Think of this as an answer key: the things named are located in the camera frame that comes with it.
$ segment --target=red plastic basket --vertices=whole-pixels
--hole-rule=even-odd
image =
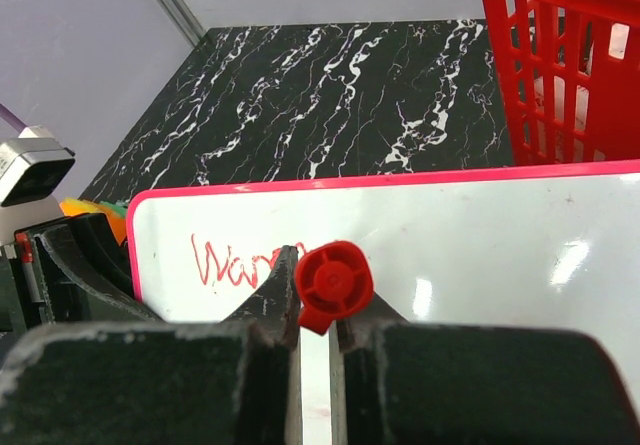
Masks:
[[[483,2],[517,165],[640,158],[640,0]]]

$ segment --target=pink whiteboard border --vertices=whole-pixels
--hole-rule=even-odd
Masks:
[[[136,254],[136,240],[133,230],[133,217],[138,206],[143,201],[151,198],[193,197],[229,193],[289,192],[297,190],[382,187],[390,185],[427,185],[437,183],[566,178],[594,175],[622,175],[625,173],[640,173],[640,160],[538,165],[532,167],[452,170],[445,172],[407,173],[400,175],[369,175],[365,177],[288,180],[280,182],[255,182],[230,185],[211,185],[204,187],[158,188],[145,190],[133,198],[127,212],[127,237],[129,238],[129,256],[131,259],[133,290],[136,299],[142,300],[140,274]]]

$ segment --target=green object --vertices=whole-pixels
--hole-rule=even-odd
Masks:
[[[113,203],[109,203],[109,202],[100,202],[100,205],[105,206],[110,210],[113,210],[115,213],[118,214],[120,218],[125,218],[127,216],[127,207],[123,207],[121,205],[114,205]]]

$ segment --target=red marker cap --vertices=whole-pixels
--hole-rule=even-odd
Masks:
[[[333,242],[307,253],[296,267],[304,303],[298,325],[324,335],[331,322],[350,317],[373,298],[373,278],[364,253],[351,242]]]

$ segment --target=red cap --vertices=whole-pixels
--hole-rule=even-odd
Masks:
[[[364,253],[351,242],[312,250],[296,267],[296,288],[304,303],[298,325],[324,335],[331,322],[350,317],[373,298],[373,278]]]

